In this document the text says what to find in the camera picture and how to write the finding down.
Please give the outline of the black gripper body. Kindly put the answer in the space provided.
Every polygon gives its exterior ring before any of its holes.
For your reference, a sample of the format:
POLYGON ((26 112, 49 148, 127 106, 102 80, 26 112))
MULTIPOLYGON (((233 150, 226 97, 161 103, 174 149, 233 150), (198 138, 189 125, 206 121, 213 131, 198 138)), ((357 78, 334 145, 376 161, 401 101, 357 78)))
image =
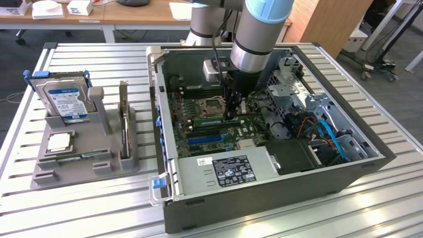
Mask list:
POLYGON ((245 98, 256 88, 260 72, 246 73, 240 70, 228 72, 226 87, 230 94, 245 98))

